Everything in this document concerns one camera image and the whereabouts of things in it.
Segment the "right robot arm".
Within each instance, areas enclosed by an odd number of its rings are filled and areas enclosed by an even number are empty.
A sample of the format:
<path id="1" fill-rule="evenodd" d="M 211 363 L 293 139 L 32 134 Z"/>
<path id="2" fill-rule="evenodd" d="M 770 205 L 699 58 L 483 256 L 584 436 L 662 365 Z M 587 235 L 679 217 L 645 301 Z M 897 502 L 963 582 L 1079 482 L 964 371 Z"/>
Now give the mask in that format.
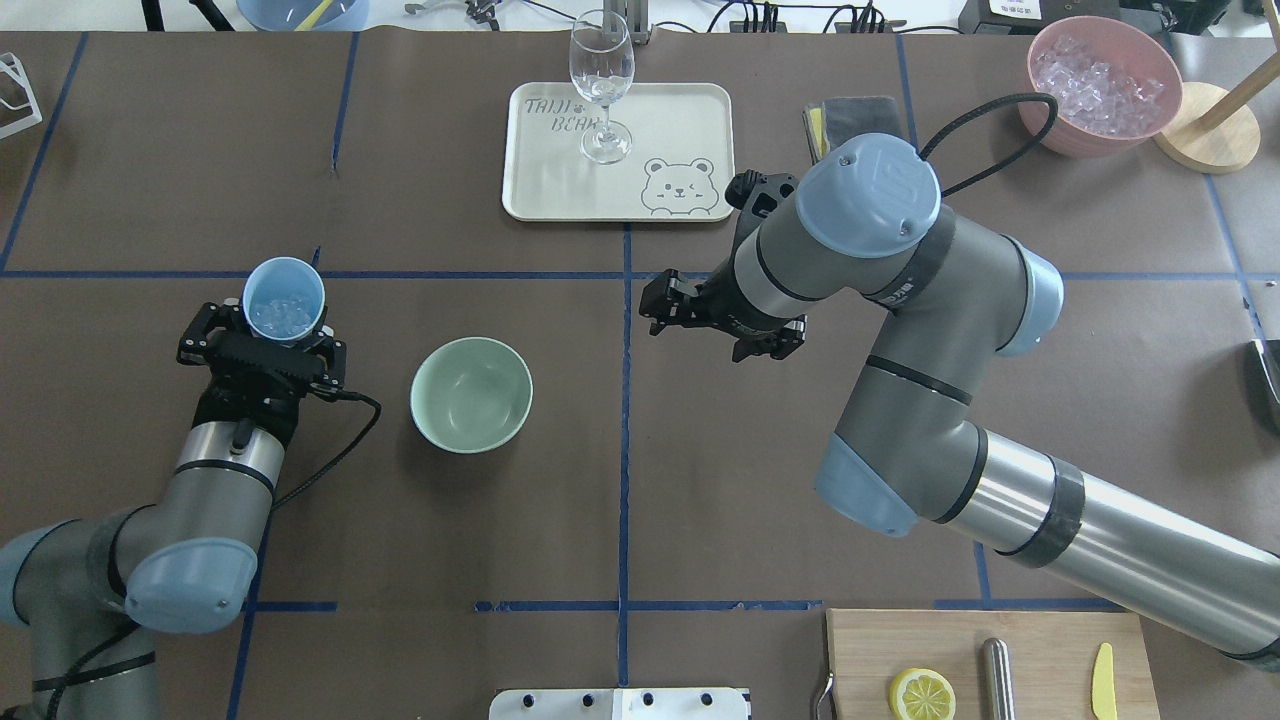
<path id="1" fill-rule="evenodd" d="M 805 315 L 841 290 L 887 311 L 815 478 L 846 518 L 900 537 L 954 528 L 1194 637 L 1277 670 L 1275 553 L 1203 527 L 1075 465 L 973 424 L 997 356 L 1055 325 L 1059 270 L 1014 237 L 959 217 L 933 168 L 895 135 L 819 160 L 700 284 L 675 270 L 639 305 L 652 332 L 709 327 L 733 355 L 785 357 Z"/>

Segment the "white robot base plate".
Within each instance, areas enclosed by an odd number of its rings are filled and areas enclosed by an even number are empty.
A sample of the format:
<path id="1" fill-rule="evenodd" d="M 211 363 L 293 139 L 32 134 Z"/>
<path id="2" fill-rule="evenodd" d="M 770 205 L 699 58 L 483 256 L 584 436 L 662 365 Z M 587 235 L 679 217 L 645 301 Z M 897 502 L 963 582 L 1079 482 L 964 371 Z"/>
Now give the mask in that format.
<path id="1" fill-rule="evenodd" d="M 751 719 L 750 693 L 732 687 L 508 689 L 489 719 Z"/>

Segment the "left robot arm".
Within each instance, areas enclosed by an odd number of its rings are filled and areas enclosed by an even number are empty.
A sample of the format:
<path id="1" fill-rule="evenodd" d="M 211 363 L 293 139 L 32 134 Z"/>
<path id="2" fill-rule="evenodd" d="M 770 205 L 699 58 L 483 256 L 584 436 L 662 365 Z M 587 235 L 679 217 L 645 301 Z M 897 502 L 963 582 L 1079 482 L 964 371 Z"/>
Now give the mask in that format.
<path id="1" fill-rule="evenodd" d="M 205 304 L 177 359 L 211 379 L 163 497 L 3 546 L 3 621 L 33 651 L 31 698 L 5 719 L 160 719 L 157 635 L 241 615 L 300 402 L 344 397 L 346 346 L 323 320 L 276 342 L 238 299 Z"/>

